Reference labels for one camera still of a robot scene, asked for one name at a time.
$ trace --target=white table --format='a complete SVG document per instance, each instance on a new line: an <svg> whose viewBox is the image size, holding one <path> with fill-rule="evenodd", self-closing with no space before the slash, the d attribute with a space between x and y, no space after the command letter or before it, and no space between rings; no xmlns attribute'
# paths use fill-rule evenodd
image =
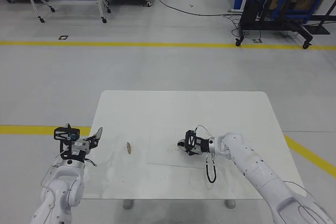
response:
<svg viewBox="0 0 336 224"><path fill-rule="evenodd" d="M104 91L91 134L103 127L85 171L84 198L260 199L233 162L216 158L217 180L205 156L188 156L178 140L198 124L212 135L244 135L283 179L302 185L267 95L263 92ZM205 131L199 131L207 138ZM132 153L128 154L126 142ZM305 192L292 186L302 195Z"/></svg>

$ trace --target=cart wheel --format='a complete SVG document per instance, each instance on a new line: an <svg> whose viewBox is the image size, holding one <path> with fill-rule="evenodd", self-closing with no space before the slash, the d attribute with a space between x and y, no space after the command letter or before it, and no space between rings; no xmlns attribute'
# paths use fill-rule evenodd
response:
<svg viewBox="0 0 336 224"><path fill-rule="evenodd" d="M305 41L302 48L307 49L311 44L308 41Z"/></svg>

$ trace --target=yellow tape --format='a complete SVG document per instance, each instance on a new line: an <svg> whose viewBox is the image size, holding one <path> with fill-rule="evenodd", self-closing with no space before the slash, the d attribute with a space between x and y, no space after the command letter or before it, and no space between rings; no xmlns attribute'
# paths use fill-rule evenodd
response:
<svg viewBox="0 0 336 224"><path fill-rule="evenodd" d="M298 154L300 154L301 156L303 156L304 158L306 158L307 160L309 160L310 162L312 162L313 164L315 164L322 170L325 170L328 174L336 178L336 167L335 166L323 160L321 157L314 154L313 152L311 152L304 146L298 144L297 142L292 140L290 137L285 136L285 140L290 149L294 150L295 152L297 152Z"/></svg>
<svg viewBox="0 0 336 224"><path fill-rule="evenodd" d="M0 125L0 134L43 134L43 135L53 135L54 129L57 126L26 126L26 125ZM88 136L90 134L91 127L73 127L80 129L82 136ZM285 136L286 143L288 147L322 170L325 170L328 174L336 178L336 167L334 167L329 162L323 160L318 155L314 154L304 146L298 144L290 137Z"/></svg>
<svg viewBox="0 0 336 224"><path fill-rule="evenodd" d="M120 47L154 47L154 48L237 48L235 44L224 43L147 43L147 42L77 42L77 41L0 41L0 45L20 46L120 46ZM300 45L282 44L242 44L244 49L283 49L303 50ZM336 46L311 46L311 50L336 50Z"/></svg>
<svg viewBox="0 0 336 224"><path fill-rule="evenodd" d="M0 134L54 134L58 126L26 126L26 125L0 125ZM72 127L80 129L80 135L88 136L91 127Z"/></svg>

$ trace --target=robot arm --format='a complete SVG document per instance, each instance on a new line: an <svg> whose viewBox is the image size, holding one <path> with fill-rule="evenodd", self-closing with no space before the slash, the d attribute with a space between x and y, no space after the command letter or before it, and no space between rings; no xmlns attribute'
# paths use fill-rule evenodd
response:
<svg viewBox="0 0 336 224"><path fill-rule="evenodd" d="M59 155L63 161L58 167L53 165L57 167L53 176L46 184L41 183L42 204L32 216L31 224L71 224L71 207L78 206L85 188L83 170L85 161L90 161L85 156L97 147L101 134L102 128L92 137L80 139L80 130L69 124L55 130L54 139L60 140Z"/></svg>
<svg viewBox="0 0 336 224"><path fill-rule="evenodd" d="M178 146L189 155L207 152L232 160L269 205L274 223L334 223L318 202L291 190L240 134L202 139L189 130Z"/></svg>

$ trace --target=gray floor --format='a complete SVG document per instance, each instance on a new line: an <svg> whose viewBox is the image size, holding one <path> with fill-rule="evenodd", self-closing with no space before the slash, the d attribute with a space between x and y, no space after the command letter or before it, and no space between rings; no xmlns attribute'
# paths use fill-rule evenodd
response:
<svg viewBox="0 0 336 224"><path fill-rule="evenodd" d="M231 2L166 0L197 13L225 13ZM0 40L234 43L223 17L185 15L156 1L150 8L112 6L103 24L95 2L52 1L56 13L0 1ZM316 36L314 45L336 45ZM251 32L253 43L259 32ZM263 44L301 45L263 32ZM284 133L336 166L336 51L281 49L0 46L0 124L90 126L103 90L264 91ZM57 154L50 136L0 135L0 223L28 223L39 181ZM336 180L292 151L305 187L336 221ZM84 200L74 223L272 223L262 200Z"/></svg>

